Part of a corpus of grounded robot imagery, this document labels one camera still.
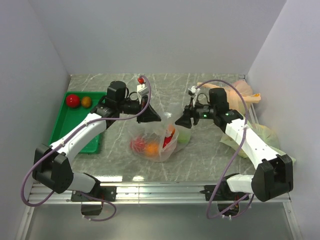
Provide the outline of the light green fake fruit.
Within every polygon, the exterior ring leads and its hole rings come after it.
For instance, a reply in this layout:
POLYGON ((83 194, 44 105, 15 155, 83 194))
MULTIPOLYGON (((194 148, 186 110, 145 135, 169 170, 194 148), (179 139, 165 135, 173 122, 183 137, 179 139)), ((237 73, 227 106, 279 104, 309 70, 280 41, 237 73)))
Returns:
POLYGON ((185 127, 178 127, 177 142, 179 144, 188 144, 191 139, 191 130, 185 127))

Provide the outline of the orange fake tangerine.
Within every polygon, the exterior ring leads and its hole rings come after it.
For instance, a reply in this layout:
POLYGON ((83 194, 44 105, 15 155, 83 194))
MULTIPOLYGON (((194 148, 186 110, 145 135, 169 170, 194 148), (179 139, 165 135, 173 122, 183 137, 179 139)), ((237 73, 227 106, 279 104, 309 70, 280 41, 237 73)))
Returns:
POLYGON ((170 124, 170 125, 167 126, 166 134, 168 136, 172 136, 172 135, 175 134, 175 131, 176 131, 175 127, 172 124, 170 124))

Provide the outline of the clear lemon-print plastic bag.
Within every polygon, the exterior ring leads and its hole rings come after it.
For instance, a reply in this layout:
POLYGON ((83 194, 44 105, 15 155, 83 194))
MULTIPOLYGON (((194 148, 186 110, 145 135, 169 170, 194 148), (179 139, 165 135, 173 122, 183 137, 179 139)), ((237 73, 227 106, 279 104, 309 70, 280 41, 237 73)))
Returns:
POLYGON ((132 152, 142 159, 161 163, 167 161, 173 154, 184 149, 188 144, 179 144, 177 141, 179 135, 178 128, 182 126, 175 124, 175 121, 181 115, 181 111, 163 112, 160 115, 160 122, 136 123, 130 127, 128 131, 129 147, 131 139, 138 136, 144 138, 146 144, 150 142, 157 142, 159 146, 159 155, 157 157, 147 157, 144 152, 136 153, 130 148, 132 152), (165 137, 169 137, 167 135, 168 125, 173 125, 175 127, 175 133, 172 135, 171 142, 163 148, 165 137))

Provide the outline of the orange fake persimmon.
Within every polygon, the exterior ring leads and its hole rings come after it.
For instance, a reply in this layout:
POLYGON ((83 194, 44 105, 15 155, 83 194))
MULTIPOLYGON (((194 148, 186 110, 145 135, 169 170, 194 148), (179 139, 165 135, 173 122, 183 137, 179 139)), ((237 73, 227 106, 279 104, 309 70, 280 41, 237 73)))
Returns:
POLYGON ((146 157, 155 158, 159 155, 159 144, 157 142, 148 142, 144 148, 146 157))

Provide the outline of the small brown-orange fake fruit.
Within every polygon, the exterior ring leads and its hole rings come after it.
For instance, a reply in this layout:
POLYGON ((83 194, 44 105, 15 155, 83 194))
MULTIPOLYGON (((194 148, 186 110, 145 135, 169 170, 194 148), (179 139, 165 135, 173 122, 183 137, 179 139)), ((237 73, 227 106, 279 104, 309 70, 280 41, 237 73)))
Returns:
POLYGON ((92 106, 92 99, 89 96, 84 96, 81 99, 81 106, 86 109, 90 108, 92 106))

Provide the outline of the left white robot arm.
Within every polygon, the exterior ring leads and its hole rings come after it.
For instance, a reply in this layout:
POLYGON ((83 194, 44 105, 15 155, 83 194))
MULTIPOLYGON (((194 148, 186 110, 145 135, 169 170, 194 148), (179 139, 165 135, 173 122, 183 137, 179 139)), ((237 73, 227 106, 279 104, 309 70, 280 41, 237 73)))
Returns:
POLYGON ((71 162, 96 136, 107 130, 114 122, 135 118, 138 123, 159 122, 161 117, 151 107, 151 85, 141 75, 137 79, 137 99, 132 100, 123 81, 113 81, 84 120, 61 139, 51 145, 41 145, 35 151, 32 178, 53 192, 66 190, 82 192, 89 201, 102 195, 101 182, 87 173, 73 172, 71 162))

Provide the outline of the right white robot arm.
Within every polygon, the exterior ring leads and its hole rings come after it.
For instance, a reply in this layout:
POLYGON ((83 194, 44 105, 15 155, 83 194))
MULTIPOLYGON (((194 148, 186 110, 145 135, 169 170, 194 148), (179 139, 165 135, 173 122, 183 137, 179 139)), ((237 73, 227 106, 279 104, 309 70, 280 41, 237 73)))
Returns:
POLYGON ((190 129, 200 119, 213 120, 228 137, 234 140, 252 162, 253 175, 232 174, 222 179, 217 191, 226 200, 237 193, 254 194, 261 202, 288 193, 294 188, 293 160, 287 154, 280 155, 268 146, 246 123, 246 119, 229 108, 227 93, 223 88, 209 90, 209 101, 198 101, 200 90, 192 86, 188 93, 190 103, 184 107, 176 125, 190 129))

